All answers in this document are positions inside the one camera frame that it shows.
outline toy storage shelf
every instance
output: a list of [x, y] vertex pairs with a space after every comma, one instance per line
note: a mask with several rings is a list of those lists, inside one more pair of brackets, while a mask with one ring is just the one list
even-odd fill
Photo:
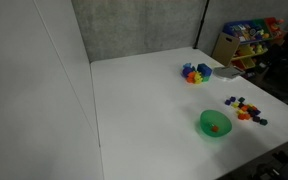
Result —
[[276, 19], [271, 17], [226, 23], [212, 58], [224, 66], [234, 65], [243, 70], [254, 68], [252, 57], [263, 55], [272, 42], [283, 38], [279, 28], [272, 30], [274, 22]]

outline white wall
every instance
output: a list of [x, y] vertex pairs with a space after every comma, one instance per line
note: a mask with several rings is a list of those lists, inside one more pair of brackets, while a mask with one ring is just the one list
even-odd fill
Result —
[[69, 3], [0, 0], [0, 179], [103, 179], [91, 77]]

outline green bowl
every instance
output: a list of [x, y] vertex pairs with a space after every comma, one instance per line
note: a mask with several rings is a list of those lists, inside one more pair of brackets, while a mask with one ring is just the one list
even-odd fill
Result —
[[221, 137], [232, 130], [232, 123], [224, 114], [206, 110], [201, 114], [200, 126], [205, 134], [212, 137]]

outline colorful toy pieces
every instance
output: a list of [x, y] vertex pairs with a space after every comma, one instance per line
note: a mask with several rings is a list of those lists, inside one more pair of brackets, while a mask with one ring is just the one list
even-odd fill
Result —
[[258, 115], [261, 113], [253, 104], [245, 104], [245, 98], [241, 97], [235, 102], [236, 98], [231, 97], [225, 101], [226, 105], [231, 105], [237, 110], [237, 118], [239, 120], [250, 120], [253, 118], [254, 122], [260, 123], [263, 126], [268, 124], [266, 119], [261, 119]]
[[212, 74], [212, 69], [205, 64], [198, 64], [197, 69], [191, 63], [183, 65], [182, 75], [188, 83], [200, 84], [207, 82]]

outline white table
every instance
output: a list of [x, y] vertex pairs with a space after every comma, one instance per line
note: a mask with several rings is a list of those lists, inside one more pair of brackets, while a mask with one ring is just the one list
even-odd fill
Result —
[[[188, 84], [187, 62], [220, 66], [191, 48], [91, 64], [105, 180], [215, 179], [288, 141], [287, 105], [243, 78]], [[245, 97], [269, 124], [238, 120], [224, 104], [230, 96]], [[197, 132], [207, 109], [226, 114], [232, 131]]]

